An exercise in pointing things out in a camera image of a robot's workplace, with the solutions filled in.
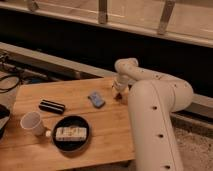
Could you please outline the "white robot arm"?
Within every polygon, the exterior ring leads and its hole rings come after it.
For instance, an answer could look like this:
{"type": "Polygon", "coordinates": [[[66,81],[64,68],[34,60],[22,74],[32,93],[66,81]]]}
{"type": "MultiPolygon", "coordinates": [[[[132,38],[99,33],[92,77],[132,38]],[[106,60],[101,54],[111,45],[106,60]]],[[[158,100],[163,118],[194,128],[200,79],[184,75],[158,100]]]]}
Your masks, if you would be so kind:
{"type": "Polygon", "coordinates": [[[123,95],[131,80],[128,111],[137,171],[184,171],[170,113],[187,108],[193,88],[175,76],[143,69],[136,58],[115,62],[113,96],[123,95]]]}

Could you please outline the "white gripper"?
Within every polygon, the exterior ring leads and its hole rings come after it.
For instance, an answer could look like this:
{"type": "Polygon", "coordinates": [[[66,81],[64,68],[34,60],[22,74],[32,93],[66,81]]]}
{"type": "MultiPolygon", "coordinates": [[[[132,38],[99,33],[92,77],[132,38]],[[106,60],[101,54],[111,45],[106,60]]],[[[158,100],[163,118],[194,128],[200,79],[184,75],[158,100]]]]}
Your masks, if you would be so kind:
{"type": "Polygon", "coordinates": [[[127,88],[129,80],[130,78],[128,76],[117,75],[113,82],[113,88],[121,93],[127,88]]]}

